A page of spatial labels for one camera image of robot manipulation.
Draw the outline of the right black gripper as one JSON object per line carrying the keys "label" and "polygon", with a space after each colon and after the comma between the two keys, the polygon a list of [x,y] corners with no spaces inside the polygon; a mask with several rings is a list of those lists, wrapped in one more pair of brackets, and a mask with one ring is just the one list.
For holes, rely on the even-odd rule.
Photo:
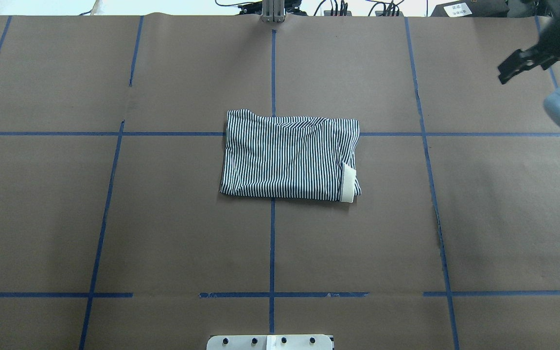
{"label": "right black gripper", "polygon": [[497,67],[499,71],[498,80],[500,84],[504,85],[523,71],[529,71],[537,66],[546,70],[557,61],[557,57],[540,51],[536,47],[531,47],[526,51],[518,49]]}

